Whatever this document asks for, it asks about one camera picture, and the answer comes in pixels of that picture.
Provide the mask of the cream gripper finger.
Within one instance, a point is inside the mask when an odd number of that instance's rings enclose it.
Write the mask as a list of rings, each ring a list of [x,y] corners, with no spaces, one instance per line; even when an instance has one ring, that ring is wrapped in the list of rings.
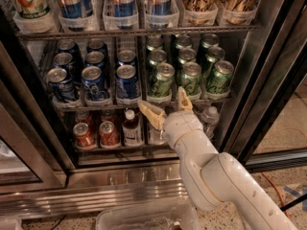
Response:
[[[163,128],[167,115],[162,108],[143,100],[138,101],[138,108],[155,129]]]
[[[178,88],[178,92],[177,92],[177,104],[178,104],[178,110],[179,111],[188,111],[190,113],[193,112],[193,105],[190,101],[190,99],[188,98],[185,89],[180,86]]]

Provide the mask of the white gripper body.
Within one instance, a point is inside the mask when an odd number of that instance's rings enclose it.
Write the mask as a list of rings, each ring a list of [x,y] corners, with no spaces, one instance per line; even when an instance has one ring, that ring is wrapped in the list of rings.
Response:
[[[202,130],[202,124],[194,113],[186,110],[171,113],[163,125],[164,137],[172,149],[183,135],[194,130]]]

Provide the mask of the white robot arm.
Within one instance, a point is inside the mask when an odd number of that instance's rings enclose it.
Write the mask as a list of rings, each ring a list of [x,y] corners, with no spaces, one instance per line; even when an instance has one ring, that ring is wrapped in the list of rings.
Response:
[[[145,101],[138,107],[177,153],[180,177],[194,205],[210,211],[231,202],[253,230],[297,230],[236,158],[217,152],[182,87],[177,104],[171,114]]]

